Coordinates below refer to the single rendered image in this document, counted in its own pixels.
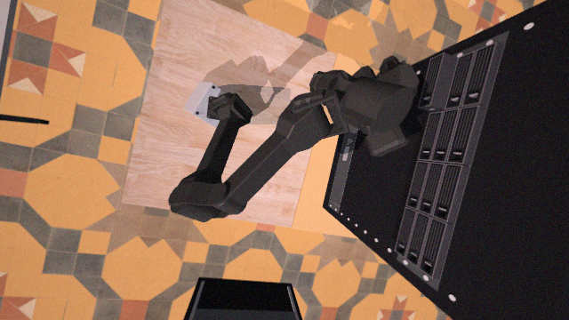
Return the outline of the tan flat board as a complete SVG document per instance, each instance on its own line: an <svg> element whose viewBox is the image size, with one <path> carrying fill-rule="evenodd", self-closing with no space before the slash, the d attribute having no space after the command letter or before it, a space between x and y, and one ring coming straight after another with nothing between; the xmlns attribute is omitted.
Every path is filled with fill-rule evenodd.
<svg viewBox="0 0 569 320"><path fill-rule="evenodd" d="M337 53L333 70L342 69L354 75L364 66L367 65ZM312 147L292 229L357 238L323 208L338 138L339 135L322 139Z"/></svg>

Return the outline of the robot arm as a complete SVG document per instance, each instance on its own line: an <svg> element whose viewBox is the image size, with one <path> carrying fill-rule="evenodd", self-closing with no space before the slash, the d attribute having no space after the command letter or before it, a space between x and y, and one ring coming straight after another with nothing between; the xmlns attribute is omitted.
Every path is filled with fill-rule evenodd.
<svg viewBox="0 0 569 320"><path fill-rule="evenodd" d="M171 211L201 222L237 215L292 156L349 132L349 124L368 136L394 130L407 116L420 80L411 64L393 55L383 60L376 78L357 80L342 69L314 73L311 92L291 100L271 136L224 183L238 130L253 113L237 93L210 96L207 118L220 122L196 171L170 194Z"/></svg>

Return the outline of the black metal rack frame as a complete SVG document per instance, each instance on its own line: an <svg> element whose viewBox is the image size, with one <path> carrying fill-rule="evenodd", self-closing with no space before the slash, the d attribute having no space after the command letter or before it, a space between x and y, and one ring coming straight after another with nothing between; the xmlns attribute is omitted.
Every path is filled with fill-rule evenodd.
<svg viewBox="0 0 569 320"><path fill-rule="evenodd" d="M429 112L431 58L503 44L438 279L394 251ZM339 135L323 208L452 320L569 320L569 0L545 0L412 64L408 145Z"/></svg>

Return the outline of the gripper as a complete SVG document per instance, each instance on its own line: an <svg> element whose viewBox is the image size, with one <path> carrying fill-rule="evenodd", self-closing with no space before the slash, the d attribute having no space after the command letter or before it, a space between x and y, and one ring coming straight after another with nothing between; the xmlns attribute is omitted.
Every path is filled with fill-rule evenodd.
<svg viewBox="0 0 569 320"><path fill-rule="evenodd" d="M354 75L357 80L363 77L376 79L373 69L369 66L361 67ZM388 132L376 132L373 136L366 136L365 143L368 147L370 155L384 156L394 150L408 145L409 138L404 127L400 124L394 130Z"/></svg>

